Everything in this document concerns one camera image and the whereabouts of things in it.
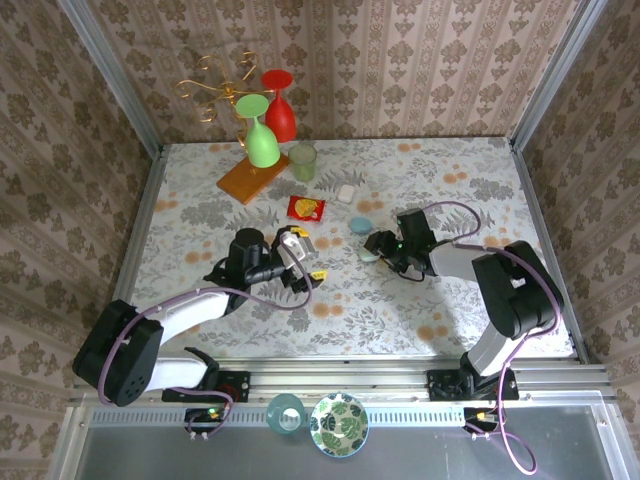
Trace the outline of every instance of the decorated plate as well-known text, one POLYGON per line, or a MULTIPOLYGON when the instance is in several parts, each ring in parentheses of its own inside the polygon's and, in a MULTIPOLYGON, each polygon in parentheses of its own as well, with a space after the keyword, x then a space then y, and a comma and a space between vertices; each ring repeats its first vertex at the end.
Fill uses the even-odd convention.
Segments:
POLYGON ((362 448, 369 419, 362 404, 346 393, 327 395, 309 419, 313 443, 331 457, 348 457, 362 448))

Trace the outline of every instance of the table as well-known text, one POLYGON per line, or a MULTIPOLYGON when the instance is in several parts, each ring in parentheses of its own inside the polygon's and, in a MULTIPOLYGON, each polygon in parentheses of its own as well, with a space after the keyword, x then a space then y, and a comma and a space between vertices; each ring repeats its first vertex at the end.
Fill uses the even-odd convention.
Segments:
MULTIPOLYGON (((244 157, 238 144, 172 145, 137 272, 133 303, 155 304, 187 290, 227 255, 235 232, 260 229, 271 241, 276 230, 296 223, 286 216, 290 195, 327 200, 320 223, 303 226, 319 251, 313 269, 329 277, 314 291, 312 306, 293 313, 251 303, 234 314, 194 327, 168 342, 164 352, 185 346, 215 358, 385 358, 459 356, 488 324, 474 283, 398 278, 382 262, 364 264, 358 248, 366 237, 350 232, 353 216, 376 229, 394 229, 395 215, 436 201, 457 200, 478 211, 482 229, 469 243, 531 243, 541 256, 531 214, 513 157, 503 138, 315 141, 318 169, 308 184, 290 170, 244 206, 216 182, 244 157), (349 204, 336 200, 343 184, 356 186, 349 204)), ((286 152, 293 145, 284 144, 286 152)), ((471 230, 462 209, 436 207, 427 214, 438 239, 471 230)), ((302 301, 279 281, 254 293, 286 305, 302 301)), ((558 358, 574 351, 564 325, 534 339, 522 357, 558 358)))

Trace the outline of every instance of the green patterned plate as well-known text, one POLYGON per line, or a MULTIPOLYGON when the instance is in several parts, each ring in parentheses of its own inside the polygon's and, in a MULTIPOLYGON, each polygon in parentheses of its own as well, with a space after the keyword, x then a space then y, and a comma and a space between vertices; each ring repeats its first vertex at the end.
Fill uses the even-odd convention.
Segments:
POLYGON ((327 395, 311 412, 313 443, 330 457, 348 457, 362 448, 369 419, 362 404, 346 393, 327 395))

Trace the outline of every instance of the green glass cup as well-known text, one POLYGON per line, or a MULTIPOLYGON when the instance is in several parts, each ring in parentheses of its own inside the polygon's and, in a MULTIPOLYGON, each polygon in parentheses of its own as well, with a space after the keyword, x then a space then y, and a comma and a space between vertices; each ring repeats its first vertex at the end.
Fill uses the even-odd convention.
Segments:
POLYGON ((249 161, 258 168, 267 168, 280 159, 278 140, 269 127, 258 121, 260 115, 269 108, 269 100, 262 95, 245 95, 236 103, 236 111, 243 118, 253 118, 253 125, 247 132, 244 147, 249 161))
POLYGON ((313 145, 299 143, 289 150, 289 162, 293 176, 300 182, 309 182, 316 174, 316 158, 318 152, 313 145))

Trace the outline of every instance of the wall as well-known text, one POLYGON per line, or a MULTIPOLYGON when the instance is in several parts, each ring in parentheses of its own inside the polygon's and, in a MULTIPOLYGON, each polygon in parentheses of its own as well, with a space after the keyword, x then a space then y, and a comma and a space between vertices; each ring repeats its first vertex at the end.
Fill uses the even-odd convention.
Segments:
POLYGON ((524 153, 587 345, 640 452, 640 1, 609 1, 524 153))
POLYGON ((149 169, 54 0, 0 2, 0 478, 44 478, 149 169))
POLYGON ((228 113, 199 123, 172 88, 216 81, 196 68, 214 52, 236 78, 244 49, 260 71, 293 73, 301 138, 506 135, 577 0, 89 3, 162 141, 177 143, 235 138, 228 113))

